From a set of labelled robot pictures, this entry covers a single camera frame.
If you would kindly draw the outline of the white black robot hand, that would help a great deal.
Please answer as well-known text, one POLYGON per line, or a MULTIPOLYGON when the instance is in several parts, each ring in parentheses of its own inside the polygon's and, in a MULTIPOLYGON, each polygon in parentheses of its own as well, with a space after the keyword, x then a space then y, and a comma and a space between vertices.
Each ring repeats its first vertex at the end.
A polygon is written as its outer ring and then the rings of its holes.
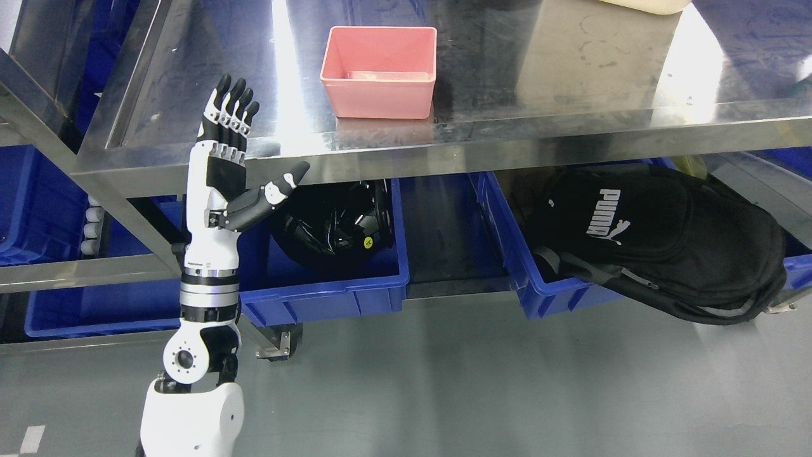
POLYGON ((186 275, 224 277, 236 271, 240 234, 281 208, 310 170, 308 162, 297 162, 269 182, 247 186, 247 139, 259 108, 246 81, 228 74, 207 98, 189 154, 186 275))

